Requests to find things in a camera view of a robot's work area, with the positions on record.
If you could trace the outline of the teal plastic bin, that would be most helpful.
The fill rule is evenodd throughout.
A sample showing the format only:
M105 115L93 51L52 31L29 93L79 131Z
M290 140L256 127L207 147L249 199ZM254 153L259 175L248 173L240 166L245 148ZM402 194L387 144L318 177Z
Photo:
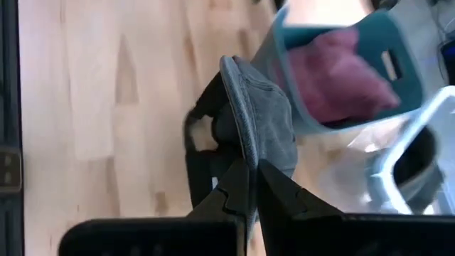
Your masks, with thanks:
M251 63L265 77L281 84L281 88L291 103L294 130L297 134L346 131L408 114L420 108L424 101L425 89L410 46L391 15L386 11L376 11L354 24L359 32L357 54L364 58L381 76L389 79L381 55L385 51L390 53L397 79L389 81L392 89L401 99L400 106L381 112L371 121L339 122L328 127L318 123L309 115L299 96L295 74L291 70L289 62L288 50L305 46L318 35L341 27L286 26L284 20L287 14L288 8L286 7L278 11L277 17Z

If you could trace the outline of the maroon baseball cap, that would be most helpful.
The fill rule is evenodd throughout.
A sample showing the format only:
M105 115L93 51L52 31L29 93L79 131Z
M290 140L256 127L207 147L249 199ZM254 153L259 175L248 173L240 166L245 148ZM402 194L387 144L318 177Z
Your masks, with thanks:
M288 51L299 95L320 123L369 120L400 105L391 84L356 53L358 41L358 30L347 27Z

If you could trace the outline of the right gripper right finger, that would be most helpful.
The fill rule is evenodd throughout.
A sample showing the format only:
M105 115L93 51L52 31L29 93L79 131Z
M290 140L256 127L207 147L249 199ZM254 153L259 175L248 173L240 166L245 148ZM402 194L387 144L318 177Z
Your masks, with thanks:
M455 217L343 213L259 161L267 256L455 256Z

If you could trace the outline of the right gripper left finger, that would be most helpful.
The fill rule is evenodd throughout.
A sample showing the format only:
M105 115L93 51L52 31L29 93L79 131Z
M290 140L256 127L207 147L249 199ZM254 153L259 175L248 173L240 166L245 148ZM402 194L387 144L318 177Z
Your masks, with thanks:
M64 234L58 256L246 256L248 181L238 159L187 216L87 220Z

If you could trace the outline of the clear plastic bin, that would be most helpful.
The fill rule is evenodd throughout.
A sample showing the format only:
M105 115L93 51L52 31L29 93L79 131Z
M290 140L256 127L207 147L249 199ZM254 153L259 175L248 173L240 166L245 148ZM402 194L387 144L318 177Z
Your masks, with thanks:
M424 127L437 142L444 182L423 214L414 214L395 183L397 160ZM348 213L455 215L455 86L440 89L408 120L366 127L316 169L302 166L296 178L311 192Z

